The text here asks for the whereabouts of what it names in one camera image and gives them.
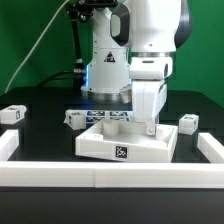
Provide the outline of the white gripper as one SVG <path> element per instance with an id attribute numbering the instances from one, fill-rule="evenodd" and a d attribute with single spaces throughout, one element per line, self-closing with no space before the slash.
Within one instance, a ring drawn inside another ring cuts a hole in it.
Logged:
<path id="1" fill-rule="evenodd" d="M 156 119 L 167 99 L 167 84 L 162 81 L 134 80 L 132 110 L 134 120 L 146 123 L 146 134 L 155 134 Z"/>

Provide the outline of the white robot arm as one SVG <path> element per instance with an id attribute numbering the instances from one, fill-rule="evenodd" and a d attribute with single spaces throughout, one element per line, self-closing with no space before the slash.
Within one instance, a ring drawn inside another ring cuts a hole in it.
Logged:
<path id="1" fill-rule="evenodd" d="M 192 32 L 188 0 L 124 0 L 95 9 L 93 56 L 83 94 L 132 104 L 134 120 L 156 132 L 173 55 Z"/>

